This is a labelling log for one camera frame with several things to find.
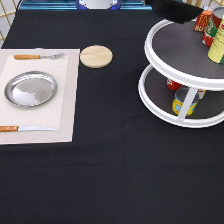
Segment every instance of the metal plate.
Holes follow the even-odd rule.
[[[34,107],[48,101],[56,92],[53,76],[39,71],[16,76],[5,87],[6,98],[14,105]]]

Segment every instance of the knife handle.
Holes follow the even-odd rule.
[[[18,131],[19,126],[0,126],[0,132]]]
[[[14,58],[17,60],[40,59],[40,55],[15,55]]]

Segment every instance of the fork handle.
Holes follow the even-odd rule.
[[[40,55],[15,55],[14,58],[17,60],[40,59]]]

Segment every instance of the butter knife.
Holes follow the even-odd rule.
[[[57,129],[45,126],[0,126],[0,132],[15,131],[57,131]]]
[[[61,54],[55,54],[51,56],[40,56],[40,55],[14,55],[14,58],[17,60],[25,60],[25,59],[57,59],[64,56],[64,53]]]

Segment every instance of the wooden coaster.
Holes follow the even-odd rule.
[[[90,46],[85,48],[80,54],[81,62],[90,68],[102,68],[108,65],[113,58],[112,52],[103,46]]]

